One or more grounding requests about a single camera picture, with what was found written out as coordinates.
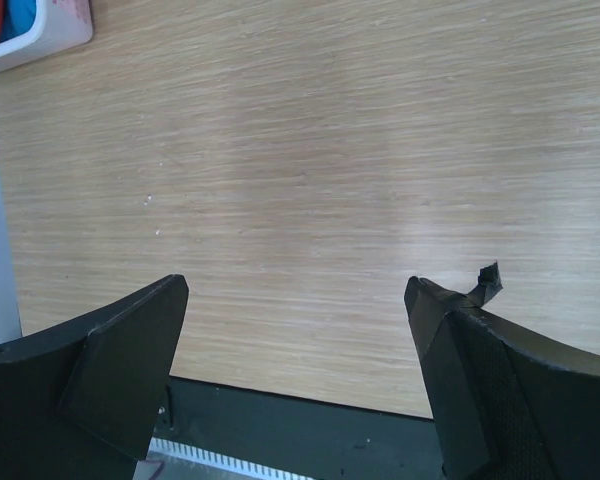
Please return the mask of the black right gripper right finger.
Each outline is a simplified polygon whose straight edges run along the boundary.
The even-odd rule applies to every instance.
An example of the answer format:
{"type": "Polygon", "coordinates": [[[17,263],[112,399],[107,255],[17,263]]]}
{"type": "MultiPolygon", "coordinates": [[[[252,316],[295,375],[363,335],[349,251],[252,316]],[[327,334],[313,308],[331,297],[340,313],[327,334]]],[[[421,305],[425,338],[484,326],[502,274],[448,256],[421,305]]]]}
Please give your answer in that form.
{"type": "Polygon", "coordinates": [[[600,479],[600,355],[412,277],[404,301],[449,479],[600,479]]]}

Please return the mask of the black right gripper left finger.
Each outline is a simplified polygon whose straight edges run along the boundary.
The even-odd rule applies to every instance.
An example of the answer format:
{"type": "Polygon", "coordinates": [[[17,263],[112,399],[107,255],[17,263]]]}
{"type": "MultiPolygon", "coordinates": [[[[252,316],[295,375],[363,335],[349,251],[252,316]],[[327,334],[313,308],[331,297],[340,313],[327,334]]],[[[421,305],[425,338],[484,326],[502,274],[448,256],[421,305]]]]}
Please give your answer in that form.
{"type": "Polygon", "coordinates": [[[189,289],[168,275],[0,344],[0,479],[130,479],[146,457],[189,289]]]}

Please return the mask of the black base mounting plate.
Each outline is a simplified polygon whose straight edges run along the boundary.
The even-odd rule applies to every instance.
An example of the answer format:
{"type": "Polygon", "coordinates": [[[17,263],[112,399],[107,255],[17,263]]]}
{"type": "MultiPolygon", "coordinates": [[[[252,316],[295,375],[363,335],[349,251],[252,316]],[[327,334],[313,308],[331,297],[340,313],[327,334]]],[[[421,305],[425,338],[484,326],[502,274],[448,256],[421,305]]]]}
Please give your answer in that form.
{"type": "Polygon", "coordinates": [[[308,476],[441,479],[432,421],[171,378],[154,438],[308,476]]]}

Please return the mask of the white plastic laundry basket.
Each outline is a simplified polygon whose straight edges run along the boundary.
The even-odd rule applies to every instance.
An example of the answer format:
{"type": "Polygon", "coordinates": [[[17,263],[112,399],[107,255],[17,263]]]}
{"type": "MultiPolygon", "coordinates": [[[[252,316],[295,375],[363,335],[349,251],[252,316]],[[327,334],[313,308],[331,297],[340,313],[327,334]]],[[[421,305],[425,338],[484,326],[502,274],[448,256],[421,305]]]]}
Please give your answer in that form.
{"type": "Polygon", "coordinates": [[[0,40],[0,72],[87,43],[93,36],[90,1],[36,1],[31,26],[0,40]]]}

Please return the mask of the blue shirt in basket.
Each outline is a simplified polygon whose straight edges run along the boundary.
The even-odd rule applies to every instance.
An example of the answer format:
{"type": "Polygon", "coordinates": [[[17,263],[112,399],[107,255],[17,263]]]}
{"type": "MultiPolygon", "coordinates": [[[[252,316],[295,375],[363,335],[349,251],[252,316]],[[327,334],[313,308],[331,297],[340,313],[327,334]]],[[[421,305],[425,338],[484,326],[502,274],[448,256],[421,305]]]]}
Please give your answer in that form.
{"type": "Polygon", "coordinates": [[[0,42],[29,31],[35,21],[36,11],[35,0],[6,0],[0,42]]]}

